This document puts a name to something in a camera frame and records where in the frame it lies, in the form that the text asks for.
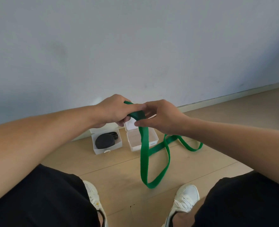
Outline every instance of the white plastic box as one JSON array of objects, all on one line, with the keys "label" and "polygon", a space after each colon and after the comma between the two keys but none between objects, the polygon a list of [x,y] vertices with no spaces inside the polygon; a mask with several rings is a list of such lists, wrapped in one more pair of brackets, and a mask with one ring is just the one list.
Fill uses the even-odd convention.
[{"label": "white plastic box", "polygon": [[[101,134],[113,132],[113,131],[115,131],[119,136],[118,139],[115,140],[115,144],[109,148],[97,149],[96,145],[95,145],[95,141],[96,141],[97,137],[100,136]],[[92,133],[91,137],[92,137],[92,141],[93,141],[93,150],[94,150],[95,154],[101,154],[101,153],[106,152],[107,150],[115,150],[115,149],[122,147],[122,138],[120,136],[118,125],[116,123],[108,123],[101,128],[92,128],[92,129],[90,129],[90,132]]]},{"label": "white plastic box", "polygon": [[[141,149],[141,136],[138,127],[134,126],[135,119],[131,118],[125,123],[125,130],[127,131],[127,139],[131,151],[137,151]],[[158,142],[158,136],[155,130],[149,127],[149,146],[156,145]]]}]

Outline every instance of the forearm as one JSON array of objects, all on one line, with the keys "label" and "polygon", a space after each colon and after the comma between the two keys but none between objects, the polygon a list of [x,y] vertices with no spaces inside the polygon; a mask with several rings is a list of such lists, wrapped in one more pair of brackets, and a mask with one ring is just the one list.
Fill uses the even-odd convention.
[{"label": "forearm", "polygon": [[0,125],[0,197],[50,152],[98,123],[95,106]]},{"label": "forearm", "polygon": [[185,136],[279,183],[279,131],[189,118]]}]

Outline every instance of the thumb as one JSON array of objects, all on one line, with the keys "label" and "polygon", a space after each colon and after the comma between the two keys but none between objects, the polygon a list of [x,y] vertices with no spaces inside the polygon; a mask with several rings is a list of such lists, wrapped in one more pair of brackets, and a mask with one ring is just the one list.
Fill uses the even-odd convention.
[{"label": "thumb", "polygon": [[142,126],[142,127],[152,127],[155,128],[156,125],[156,118],[151,119],[141,119],[134,123],[135,126]]},{"label": "thumb", "polygon": [[144,103],[143,104],[140,104],[140,103],[126,104],[126,106],[127,106],[126,107],[127,114],[130,114],[135,111],[141,111],[146,108],[146,105]]}]

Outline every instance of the box lid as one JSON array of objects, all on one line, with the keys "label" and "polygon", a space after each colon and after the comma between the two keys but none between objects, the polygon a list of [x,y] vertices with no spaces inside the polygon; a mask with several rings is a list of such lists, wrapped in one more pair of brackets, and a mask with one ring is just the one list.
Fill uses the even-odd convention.
[{"label": "box lid", "polygon": [[90,132],[91,132],[91,134],[95,134],[97,132],[106,131],[106,130],[110,130],[110,129],[115,129],[117,127],[118,127],[118,125],[115,122],[111,122],[111,123],[107,123],[106,125],[104,125],[101,128],[91,128]]},{"label": "box lid", "polygon": [[128,122],[125,123],[125,130],[132,131],[138,129],[138,127],[134,125],[135,122],[136,120],[134,118],[131,118]]}]

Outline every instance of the left hand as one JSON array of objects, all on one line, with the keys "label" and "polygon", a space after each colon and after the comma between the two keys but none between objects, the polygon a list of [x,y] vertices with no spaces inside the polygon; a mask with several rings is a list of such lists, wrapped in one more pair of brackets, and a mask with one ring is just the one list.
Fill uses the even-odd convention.
[{"label": "left hand", "polygon": [[145,104],[125,104],[129,101],[121,95],[112,95],[96,105],[99,114],[99,122],[94,127],[100,128],[106,123],[116,122],[119,126],[130,120],[128,114],[145,109]]}]

